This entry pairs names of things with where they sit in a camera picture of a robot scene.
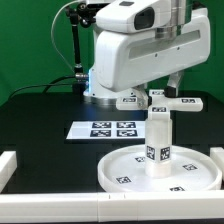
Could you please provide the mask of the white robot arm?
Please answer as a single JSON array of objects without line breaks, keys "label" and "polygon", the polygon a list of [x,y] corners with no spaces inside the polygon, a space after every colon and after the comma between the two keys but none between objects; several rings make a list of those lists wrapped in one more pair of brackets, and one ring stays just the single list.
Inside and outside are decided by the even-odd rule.
[{"label": "white robot arm", "polygon": [[194,0],[88,0],[94,16],[94,64],[87,95],[101,105],[135,95],[130,109],[147,107],[146,84],[168,78],[178,95],[184,70],[210,54],[208,9]]}]

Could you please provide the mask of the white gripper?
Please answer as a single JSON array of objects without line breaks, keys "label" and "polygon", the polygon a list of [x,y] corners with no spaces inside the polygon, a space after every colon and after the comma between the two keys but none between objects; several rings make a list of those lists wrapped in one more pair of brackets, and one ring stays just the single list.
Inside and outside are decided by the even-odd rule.
[{"label": "white gripper", "polygon": [[103,87],[114,92],[134,87],[138,108],[147,109],[148,95],[141,84],[171,74],[165,96],[176,98],[184,75],[181,70],[205,62],[209,54],[208,10],[200,8],[171,40],[156,39],[154,30],[136,34],[103,31],[95,47],[96,76]]}]

